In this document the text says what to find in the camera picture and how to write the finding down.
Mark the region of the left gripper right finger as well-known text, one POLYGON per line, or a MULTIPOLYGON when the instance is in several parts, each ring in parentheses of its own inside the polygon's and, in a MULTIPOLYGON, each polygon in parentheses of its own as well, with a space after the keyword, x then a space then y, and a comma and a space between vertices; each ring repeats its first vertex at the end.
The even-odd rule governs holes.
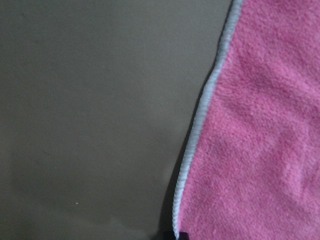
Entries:
POLYGON ((179 240, 189 240, 189 234, 187 232, 180 232, 179 240))

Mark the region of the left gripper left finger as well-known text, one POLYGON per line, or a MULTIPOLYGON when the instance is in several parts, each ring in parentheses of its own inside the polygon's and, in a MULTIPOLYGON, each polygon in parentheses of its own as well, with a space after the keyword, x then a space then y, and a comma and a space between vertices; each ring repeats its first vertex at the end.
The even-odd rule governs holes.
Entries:
POLYGON ((173 231, 164 231, 162 239, 163 240, 174 240, 174 232, 173 231))

